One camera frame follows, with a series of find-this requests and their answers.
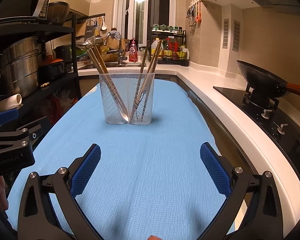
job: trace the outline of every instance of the pink bottle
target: pink bottle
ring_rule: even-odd
[[[129,61],[138,62],[138,51],[135,41],[132,41],[130,51],[129,51]]]

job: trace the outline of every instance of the cooking pot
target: cooking pot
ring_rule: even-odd
[[[53,81],[64,73],[64,60],[48,55],[39,65],[38,73],[40,85]]]

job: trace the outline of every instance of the stainless steel pot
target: stainless steel pot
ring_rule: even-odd
[[[3,69],[0,69],[0,74],[5,83],[10,84],[36,71],[37,55],[35,54],[14,61],[11,65],[7,65]]]
[[[37,72],[23,77],[8,85],[8,96],[20,94],[23,98],[34,93],[38,88]]]
[[[37,37],[20,40],[3,50],[1,67],[34,51],[38,52]]]

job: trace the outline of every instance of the black pot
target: black pot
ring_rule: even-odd
[[[55,57],[65,60],[66,63],[72,62],[72,47],[71,45],[62,45],[54,49]]]
[[[38,68],[40,85],[51,82],[64,73],[64,60],[43,65]]]

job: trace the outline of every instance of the spoon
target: spoon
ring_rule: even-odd
[[[107,27],[107,25],[106,25],[106,23],[105,23],[105,17],[102,16],[102,27],[101,27],[101,30],[105,31],[107,28],[108,28],[108,27]]]

